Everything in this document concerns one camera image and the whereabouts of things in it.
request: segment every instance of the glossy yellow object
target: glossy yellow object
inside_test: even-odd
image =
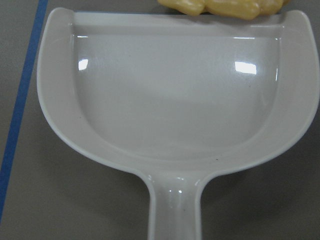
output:
[[[252,20],[259,15],[277,13],[290,0],[158,0],[158,2],[191,16],[209,12]]]

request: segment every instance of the gray surface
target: gray surface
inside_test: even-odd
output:
[[[0,1],[1,160],[38,1]],[[318,0],[293,0],[310,18],[318,49]],[[49,0],[73,10],[168,13],[156,0]],[[212,180],[202,195],[204,240],[320,239],[320,114],[289,151]],[[147,238],[149,193],[136,176],[76,153],[50,129],[33,74],[8,187],[1,240]]]

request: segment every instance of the yellow figurine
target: yellow figurine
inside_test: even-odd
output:
[[[277,13],[290,0],[158,0],[158,2],[191,16],[209,12],[252,20],[259,15]]]

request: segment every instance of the blue stripe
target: blue stripe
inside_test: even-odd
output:
[[[6,139],[6,145],[0,170],[0,222],[3,215],[11,168],[15,156],[21,121],[26,105],[29,83],[37,55],[39,39],[46,15],[47,4],[48,0],[39,0],[38,2],[29,45],[24,60],[20,84],[14,104],[9,133]]]

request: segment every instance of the handle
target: handle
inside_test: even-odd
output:
[[[157,173],[148,179],[148,240],[201,240],[202,178],[194,173]]]

